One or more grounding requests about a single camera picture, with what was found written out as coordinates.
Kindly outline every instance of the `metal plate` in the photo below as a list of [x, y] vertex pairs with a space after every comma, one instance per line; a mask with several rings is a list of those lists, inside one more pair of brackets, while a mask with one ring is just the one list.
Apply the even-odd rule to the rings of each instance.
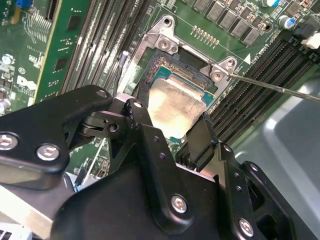
[[181, 139], [195, 124], [207, 106], [204, 93], [171, 75], [157, 78], [150, 89], [148, 111], [153, 125], [166, 138]]

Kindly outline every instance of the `electrolytic capacitor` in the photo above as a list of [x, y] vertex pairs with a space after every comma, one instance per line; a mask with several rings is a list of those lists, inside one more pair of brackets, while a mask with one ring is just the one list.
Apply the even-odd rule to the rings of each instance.
[[290, 30], [296, 25], [296, 20], [287, 15], [282, 15], [278, 19], [278, 25], [284, 29]]
[[4, 113], [10, 106], [11, 102], [7, 98], [0, 99], [0, 114]]
[[263, 7], [275, 7], [279, 4], [280, 0], [261, 0]]

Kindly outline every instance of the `motherboard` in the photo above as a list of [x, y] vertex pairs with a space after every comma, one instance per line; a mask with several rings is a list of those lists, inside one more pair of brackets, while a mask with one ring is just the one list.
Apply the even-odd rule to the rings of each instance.
[[[204, 112], [231, 145], [286, 97], [228, 73], [297, 89], [320, 68], [319, 28], [319, 0], [1, 1], [0, 116], [85, 85], [115, 97], [146, 83], [173, 155]], [[106, 139], [70, 156], [75, 175], [108, 174]]]

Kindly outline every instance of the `white connector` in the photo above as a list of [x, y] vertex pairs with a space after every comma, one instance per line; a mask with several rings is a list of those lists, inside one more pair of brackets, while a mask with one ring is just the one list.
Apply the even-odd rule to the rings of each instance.
[[310, 49], [318, 49], [320, 47], [320, 32], [313, 34], [306, 40], [302, 40], [301, 44], [307, 46]]

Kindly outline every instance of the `metal screwdriver shaft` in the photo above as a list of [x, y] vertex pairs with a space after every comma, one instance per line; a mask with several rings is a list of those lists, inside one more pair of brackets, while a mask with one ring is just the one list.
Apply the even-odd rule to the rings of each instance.
[[289, 90], [280, 86], [275, 86], [266, 82], [261, 82], [261, 81], [257, 81], [257, 80], [253, 80], [251, 78], [247, 78], [247, 77], [243, 77], [243, 76], [239, 76], [239, 75], [235, 75], [235, 74], [229, 74], [228, 75], [231, 78], [235, 78], [237, 80], [249, 83], [249, 84], [254, 84], [263, 88], [267, 88], [267, 89], [271, 89], [274, 91], [277, 91], [279, 93], [282, 94], [288, 94], [297, 98], [301, 98], [301, 99], [307, 99], [313, 102], [317, 102], [320, 103], [320, 98], [319, 97], [315, 97], [315, 96], [311, 96], [302, 92], [297, 92], [297, 91], [293, 91], [293, 90]]

